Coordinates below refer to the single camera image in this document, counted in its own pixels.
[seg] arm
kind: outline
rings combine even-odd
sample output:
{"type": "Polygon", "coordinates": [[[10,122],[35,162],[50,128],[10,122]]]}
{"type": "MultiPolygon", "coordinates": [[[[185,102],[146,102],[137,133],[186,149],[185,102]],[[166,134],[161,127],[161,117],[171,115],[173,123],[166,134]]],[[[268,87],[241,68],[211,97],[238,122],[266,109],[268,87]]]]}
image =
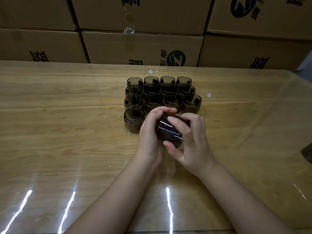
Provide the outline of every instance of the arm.
{"type": "Polygon", "coordinates": [[[157,140],[155,133],[156,120],[163,111],[176,113],[177,110],[158,107],[148,114],[140,130],[135,156],[65,234],[109,234],[126,231],[164,154],[165,148],[157,140]]]}
{"type": "Polygon", "coordinates": [[[182,117],[191,121],[191,127],[174,117],[168,117],[168,121],[182,133],[184,151],[177,150],[168,141],[163,143],[174,159],[201,179],[226,212],[236,232],[294,234],[283,220],[214,160],[206,137],[204,118],[191,113],[182,117]]]}

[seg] hand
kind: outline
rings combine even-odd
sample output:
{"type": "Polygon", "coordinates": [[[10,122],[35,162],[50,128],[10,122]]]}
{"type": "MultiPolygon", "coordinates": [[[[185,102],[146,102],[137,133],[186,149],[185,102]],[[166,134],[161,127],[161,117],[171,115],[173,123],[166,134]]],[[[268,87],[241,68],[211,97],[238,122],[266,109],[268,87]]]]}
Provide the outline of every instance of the hand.
{"type": "Polygon", "coordinates": [[[165,152],[165,147],[162,142],[157,139],[155,133],[156,120],[162,116],[162,112],[175,114],[177,113],[177,109],[162,106],[150,111],[141,126],[138,147],[135,153],[135,157],[150,162],[154,167],[157,167],[161,163],[165,152]]]}
{"type": "Polygon", "coordinates": [[[207,140],[205,119],[193,113],[184,113],[181,117],[190,120],[191,126],[174,117],[168,117],[168,121],[182,134],[184,150],[176,149],[169,141],[163,144],[170,156],[201,179],[216,163],[207,140]]]}

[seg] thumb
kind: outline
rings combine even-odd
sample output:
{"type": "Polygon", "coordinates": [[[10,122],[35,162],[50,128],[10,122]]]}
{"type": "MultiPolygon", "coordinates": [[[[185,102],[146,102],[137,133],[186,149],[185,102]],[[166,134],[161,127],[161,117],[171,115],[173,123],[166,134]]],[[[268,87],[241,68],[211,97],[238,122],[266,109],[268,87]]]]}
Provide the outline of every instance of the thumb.
{"type": "Polygon", "coordinates": [[[183,162],[185,161],[183,153],[169,141],[165,140],[163,145],[166,147],[168,154],[183,165],[183,162]]]}

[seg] brown glass cup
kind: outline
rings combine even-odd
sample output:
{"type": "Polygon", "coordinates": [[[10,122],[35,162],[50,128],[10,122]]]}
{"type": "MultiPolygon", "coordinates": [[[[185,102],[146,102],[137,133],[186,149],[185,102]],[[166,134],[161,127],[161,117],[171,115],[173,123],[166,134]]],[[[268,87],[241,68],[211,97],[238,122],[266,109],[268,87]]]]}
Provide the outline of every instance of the brown glass cup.
{"type": "Polygon", "coordinates": [[[149,94],[159,94],[159,93],[160,93],[159,84],[144,85],[144,90],[143,90],[144,98],[149,94]]]}
{"type": "Polygon", "coordinates": [[[140,95],[141,96],[143,94],[143,90],[138,85],[132,85],[132,86],[128,86],[124,93],[125,93],[126,97],[128,97],[130,95],[140,95]]]}
{"type": "Polygon", "coordinates": [[[188,85],[188,84],[182,84],[182,85],[180,85],[179,89],[177,90],[177,93],[181,97],[184,97],[185,95],[195,94],[195,87],[192,85],[188,85]]]}
{"type": "Polygon", "coordinates": [[[177,86],[173,84],[164,84],[161,86],[160,94],[164,98],[168,94],[175,94],[177,92],[177,86]]]}
{"type": "Polygon", "coordinates": [[[163,104],[163,99],[159,94],[149,94],[145,97],[145,111],[149,113],[154,108],[160,107],[163,104]]]}
{"type": "Polygon", "coordinates": [[[139,95],[129,95],[124,100],[124,109],[144,108],[144,98],[139,95]]]}
{"type": "Polygon", "coordinates": [[[142,108],[129,108],[124,112],[124,125],[131,133],[139,133],[145,119],[142,108]]]}
{"type": "Polygon", "coordinates": [[[164,75],[163,77],[160,78],[160,86],[164,84],[174,84],[175,85],[175,78],[169,75],[164,75]]]}
{"type": "Polygon", "coordinates": [[[186,95],[183,98],[182,111],[197,114],[201,106],[201,97],[198,94],[186,95]]]}
{"type": "Polygon", "coordinates": [[[131,77],[127,79],[127,86],[129,87],[133,85],[140,86],[141,89],[143,89],[143,80],[139,77],[131,77]]]}
{"type": "Polygon", "coordinates": [[[151,75],[147,76],[144,78],[144,82],[143,82],[144,87],[147,84],[159,85],[159,79],[156,76],[151,76],[151,75]]]}
{"type": "Polygon", "coordinates": [[[155,132],[157,138],[161,141],[169,141],[176,148],[178,148],[183,141],[182,134],[170,122],[168,122],[167,118],[169,116],[180,119],[188,126],[190,126],[191,122],[179,116],[168,114],[166,112],[163,112],[161,118],[156,121],[155,132]]]}
{"type": "Polygon", "coordinates": [[[183,98],[179,94],[168,94],[163,99],[163,104],[169,108],[176,108],[177,113],[181,111],[183,98]]]}
{"type": "Polygon", "coordinates": [[[179,88],[182,84],[190,84],[192,85],[192,79],[186,76],[180,76],[177,78],[176,85],[179,88]]]}

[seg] circular logo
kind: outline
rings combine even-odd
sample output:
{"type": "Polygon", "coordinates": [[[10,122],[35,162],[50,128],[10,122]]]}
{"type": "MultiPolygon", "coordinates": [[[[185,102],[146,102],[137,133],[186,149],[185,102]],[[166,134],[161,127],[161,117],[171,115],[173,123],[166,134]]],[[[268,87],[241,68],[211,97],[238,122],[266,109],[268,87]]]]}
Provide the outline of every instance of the circular logo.
{"type": "Polygon", "coordinates": [[[231,13],[236,18],[241,18],[249,14],[255,6],[257,0],[232,0],[231,13]]]}
{"type": "Polygon", "coordinates": [[[168,54],[167,66],[183,66],[185,64],[185,54],[180,50],[174,50],[168,54]]]}

